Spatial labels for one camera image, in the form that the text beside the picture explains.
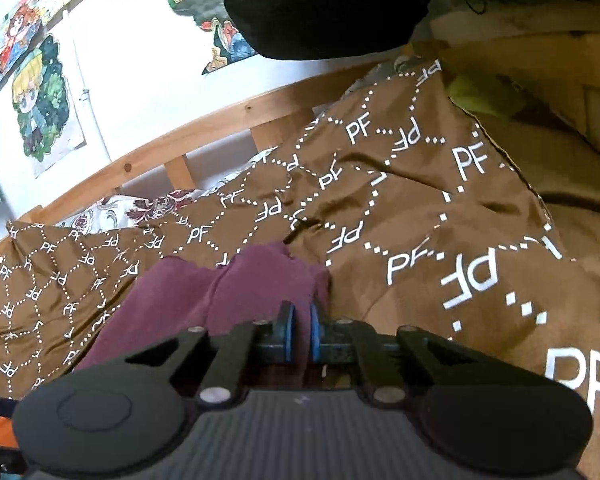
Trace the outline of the yellow-green pillow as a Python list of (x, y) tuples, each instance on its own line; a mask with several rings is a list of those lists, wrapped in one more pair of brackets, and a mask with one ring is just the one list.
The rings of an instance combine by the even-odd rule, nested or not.
[(457, 74), (445, 86), (451, 100), (474, 114), (513, 117), (527, 105), (506, 78), (485, 74)]

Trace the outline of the wooden bed frame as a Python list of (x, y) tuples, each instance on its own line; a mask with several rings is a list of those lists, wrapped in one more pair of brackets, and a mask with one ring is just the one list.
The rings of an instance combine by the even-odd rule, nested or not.
[[(156, 168), (189, 190), (187, 154), (249, 130), (260, 148), (281, 145), (300, 160), (334, 148), (361, 176), (387, 180), (398, 211), (439, 194), (459, 210), (512, 216), (515, 193), (533, 192), (558, 214), (578, 254), (600, 251), (600, 32), (418, 44), (413, 63), (397, 73), (358, 64), (217, 110), (122, 156), (24, 220), (55, 222)], [(507, 77), (556, 117), (583, 118), (586, 131), (477, 110), (446, 91), (464, 76)]]

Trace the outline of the red-haired girl poster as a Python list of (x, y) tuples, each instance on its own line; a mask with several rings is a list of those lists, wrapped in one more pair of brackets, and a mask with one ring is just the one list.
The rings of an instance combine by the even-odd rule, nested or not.
[(38, 0), (21, 0), (0, 25), (0, 84), (42, 26)]

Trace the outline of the maroon long-sleeve shirt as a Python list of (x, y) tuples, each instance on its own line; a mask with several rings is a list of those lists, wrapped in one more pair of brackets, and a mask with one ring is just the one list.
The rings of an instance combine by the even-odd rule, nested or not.
[(220, 336), (240, 323), (272, 320), (285, 301), (294, 306), (294, 356), (305, 367), (311, 304), (324, 304), (328, 289), (326, 266), (292, 256), (283, 243), (249, 246), (214, 269), (166, 257), (135, 281), (76, 368), (142, 350), (189, 327)]

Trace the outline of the brown PF patterned blanket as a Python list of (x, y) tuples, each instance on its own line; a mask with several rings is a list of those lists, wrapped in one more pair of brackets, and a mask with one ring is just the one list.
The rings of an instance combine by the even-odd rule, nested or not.
[(225, 266), (283, 243), (329, 273), (334, 315), (389, 333), (416, 325), (576, 390), (594, 418), (580, 467), (600, 479), (600, 251), (578, 254), (535, 193), (516, 214), (439, 194), (407, 211), (334, 148), (279, 145), (215, 194), (143, 226), (82, 234), (12, 222), (0, 252), (0, 396), (75, 370), (135, 281), (166, 257)]

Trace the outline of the landscape drawing poster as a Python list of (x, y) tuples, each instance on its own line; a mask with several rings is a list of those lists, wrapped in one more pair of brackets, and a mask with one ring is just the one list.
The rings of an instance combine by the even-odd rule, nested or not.
[(227, 13), (224, 0), (166, 0), (175, 14), (192, 18), (210, 41), (211, 58), (202, 74), (220, 70), (257, 54)]

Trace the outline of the white wall pipe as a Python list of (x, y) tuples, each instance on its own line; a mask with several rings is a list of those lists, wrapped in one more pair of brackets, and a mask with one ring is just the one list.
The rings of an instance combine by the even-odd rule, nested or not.
[(107, 157), (107, 162), (112, 162), (111, 154), (110, 154), (109, 148), (107, 146), (105, 136), (102, 133), (102, 128), (100, 128), (99, 119), (96, 114), (96, 108), (94, 107), (93, 92), (91, 90), (91, 86), (88, 84), (88, 79), (84, 75), (84, 69), (82, 66), (82, 58), (81, 58), (82, 52), (81, 52), (81, 48), (79, 46), (78, 36), (73, 35), (72, 42), (73, 42), (72, 46), (73, 46), (73, 51), (74, 51), (74, 58), (76, 59), (76, 70), (78, 71), (78, 74), (80, 76), (80, 86), (82, 87), (80, 100), (87, 102), (88, 108), (90, 109), (92, 117), (93, 117), (94, 128), (99, 137), (99, 142), (100, 142), (100, 144), (102, 144), (102, 149), (104, 150), (104, 153)]

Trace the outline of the anime boy poster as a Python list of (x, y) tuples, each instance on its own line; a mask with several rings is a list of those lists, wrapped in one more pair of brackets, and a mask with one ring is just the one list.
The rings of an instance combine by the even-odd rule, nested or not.
[(55, 37), (45, 36), (12, 77), (12, 108), (35, 178), (86, 144), (59, 52)]

